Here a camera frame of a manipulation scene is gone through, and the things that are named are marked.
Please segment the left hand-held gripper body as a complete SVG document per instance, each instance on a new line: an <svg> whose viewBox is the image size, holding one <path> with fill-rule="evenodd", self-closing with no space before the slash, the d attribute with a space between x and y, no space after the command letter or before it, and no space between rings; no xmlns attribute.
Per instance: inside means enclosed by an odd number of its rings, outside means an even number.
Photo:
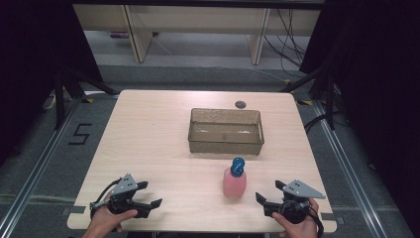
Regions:
<svg viewBox="0 0 420 238"><path fill-rule="evenodd" d="M137 191L137 182L131 174L112 181L98 198L90 203L90 217L93 217L100 207L106 206L114 214L135 209L138 211L136 218L148 218L151 210L146 208L146 204L133 201Z"/></svg>

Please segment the aluminium floor rail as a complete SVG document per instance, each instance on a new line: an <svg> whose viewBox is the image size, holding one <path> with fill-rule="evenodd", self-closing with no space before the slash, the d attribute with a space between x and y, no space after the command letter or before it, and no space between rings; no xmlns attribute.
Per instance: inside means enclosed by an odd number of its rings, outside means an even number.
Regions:
<svg viewBox="0 0 420 238"><path fill-rule="evenodd" d="M69 121L74 114L74 111L81 103L80 99L72 99L68 108L64 113L64 118L59 126L57 126L50 136L48 143L44 147L40 157L38 158L35 166L28 175L22 188L19 190L12 204L10 205L7 213L0 221L0 238L9 238L13 233L20 217L22 216L31 195L41 180L50 160L55 152L59 141L61 140Z"/></svg>
<svg viewBox="0 0 420 238"><path fill-rule="evenodd" d="M331 128L330 124L325 119L322 120L321 125L372 237L388 238L387 232L385 231L372 202L368 198L361 181L356 175L336 131Z"/></svg>

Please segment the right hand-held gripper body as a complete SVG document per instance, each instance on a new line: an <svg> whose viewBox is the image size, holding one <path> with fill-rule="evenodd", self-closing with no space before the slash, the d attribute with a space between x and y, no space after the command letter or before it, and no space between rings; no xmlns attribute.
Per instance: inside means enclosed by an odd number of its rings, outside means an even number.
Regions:
<svg viewBox="0 0 420 238"><path fill-rule="evenodd" d="M299 179L286 183L282 192L282 203L266 200L263 206L263 214L271 216L274 212L277 212L293 224L301 223L309 214L310 198L326 198L325 194Z"/></svg>

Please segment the clear brown plastic box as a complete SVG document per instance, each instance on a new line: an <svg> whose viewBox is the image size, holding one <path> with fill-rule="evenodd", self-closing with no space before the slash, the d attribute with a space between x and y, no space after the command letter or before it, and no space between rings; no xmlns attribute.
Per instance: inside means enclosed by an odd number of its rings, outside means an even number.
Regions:
<svg viewBox="0 0 420 238"><path fill-rule="evenodd" d="M188 142L191 153L258 155L264 144L261 113L193 108Z"/></svg>

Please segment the grey tape strip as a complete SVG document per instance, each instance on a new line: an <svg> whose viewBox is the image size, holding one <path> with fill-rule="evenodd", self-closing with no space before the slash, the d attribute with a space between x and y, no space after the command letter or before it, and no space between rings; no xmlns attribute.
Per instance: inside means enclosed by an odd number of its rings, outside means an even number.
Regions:
<svg viewBox="0 0 420 238"><path fill-rule="evenodd" d="M69 214L72 214L72 213L83 214L85 209L86 209L85 206L73 205L71 207L65 207L61 214L62 215L69 215Z"/></svg>
<svg viewBox="0 0 420 238"><path fill-rule="evenodd" d="M324 221L335 221L338 225L344 225L345 219L344 217L339 217L334 213L321 213L321 218Z"/></svg>

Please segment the black metal stand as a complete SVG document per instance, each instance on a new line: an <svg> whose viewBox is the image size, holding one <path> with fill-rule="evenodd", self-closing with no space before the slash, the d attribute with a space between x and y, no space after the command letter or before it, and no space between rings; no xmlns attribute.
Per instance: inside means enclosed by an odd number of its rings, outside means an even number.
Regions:
<svg viewBox="0 0 420 238"><path fill-rule="evenodd" d="M308 122L304 128L306 132L321 120L325 120L331 130L334 126L334 78L326 66L320 66L313 72L303 76L298 81L288 84L281 92L291 93L293 90L313 80L313 84L308 92L311 99L318 100L322 95L325 96L325 112Z"/></svg>
<svg viewBox="0 0 420 238"><path fill-rule="evenodd" d="M102 77L95 79L87 74L67 66L60 66L54 77L54 94L55 94L55 111L56 122L55 127L58 129L64 122L64 92L67 91L71 98L82 99L86 93L80 85L80 81L87 82L100 91L109 95L118 95L119 91L107 86Z"/></svg>

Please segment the person's left hand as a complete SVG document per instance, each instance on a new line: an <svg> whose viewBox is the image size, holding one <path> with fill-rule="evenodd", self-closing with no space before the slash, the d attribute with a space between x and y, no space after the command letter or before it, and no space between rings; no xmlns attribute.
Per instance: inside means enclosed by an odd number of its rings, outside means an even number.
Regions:
<svg viewBox="0 0 420 238"><path fill-rule="evenodd" d="M113 230L121 233L122 222L134 218L137 214L135 209L114 214L107 207L101 207L94 213L82 238L106 238Z"/></svg>

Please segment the person's right hand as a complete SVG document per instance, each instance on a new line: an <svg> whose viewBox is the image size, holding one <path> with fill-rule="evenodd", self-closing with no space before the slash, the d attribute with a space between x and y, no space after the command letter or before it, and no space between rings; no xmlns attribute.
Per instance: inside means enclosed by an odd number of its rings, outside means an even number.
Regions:
<svg viewBox="0 0 420 238"><path fill-rule="evenodd" d="M310 214L305 220L298 224L289 222L281 214L274 212L271 217L283 227L283 231L279 233L279 238L318 238L318 225L314 217L318 215L319 205L313 199L309 199L311 206Z"/></svg>

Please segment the pink bottle with blue cap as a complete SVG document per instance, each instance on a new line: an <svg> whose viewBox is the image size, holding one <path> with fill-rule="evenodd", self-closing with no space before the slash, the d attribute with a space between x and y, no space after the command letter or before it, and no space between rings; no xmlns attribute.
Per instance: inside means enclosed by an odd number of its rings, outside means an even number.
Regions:
<svg viewBox="0 0 420 238"><path fill-rule="evenodd" d="M243 158L235 158L224 170L223 193L227 197L242 197L247 187L246 162Z"/></svg>

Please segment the black curtain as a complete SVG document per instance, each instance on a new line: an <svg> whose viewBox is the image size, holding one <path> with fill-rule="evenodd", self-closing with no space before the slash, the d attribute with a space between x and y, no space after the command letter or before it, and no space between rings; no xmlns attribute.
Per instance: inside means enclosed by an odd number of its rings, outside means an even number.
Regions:
<svg viewBox="0 0 420 238"><path fill-rule="evenodd" d="M302 67L321 65L353 11L335 82L367 156L420 237L420 0L325 0Z"/></svg>
<svg viewBox="0 0 420 238"><path fill-rule="evenodd" d="M70 0L0 0L0 167L30 129L54 81L102 76Z"/></svg>

